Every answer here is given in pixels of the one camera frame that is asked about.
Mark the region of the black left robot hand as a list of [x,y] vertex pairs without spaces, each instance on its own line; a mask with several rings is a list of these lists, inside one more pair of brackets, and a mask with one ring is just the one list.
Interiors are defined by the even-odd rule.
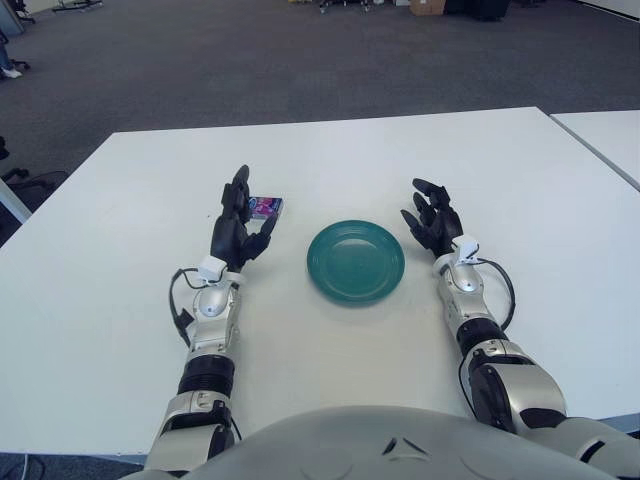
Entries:
[[246,224],[251,218],[249,174],[249,167],[242,165],[224,186],[223,210],[214,224],[211,240],[210,255],[224,261],[227,270],[234,273],[240,273],[248,260],[255,260],[267,249],[278,218],[275,213],[257,233],[247,233]]

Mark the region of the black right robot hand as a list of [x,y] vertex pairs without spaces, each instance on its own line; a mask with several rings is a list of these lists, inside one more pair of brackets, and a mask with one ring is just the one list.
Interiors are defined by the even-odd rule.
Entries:
[[450,205],[446,188],[419,178],[414,178],[412,185],[416,189],[413,202],[419,216],[401,210],[411,234],[435,258],[452,253],[452,241],[463,234],[463,228],[457,212]]

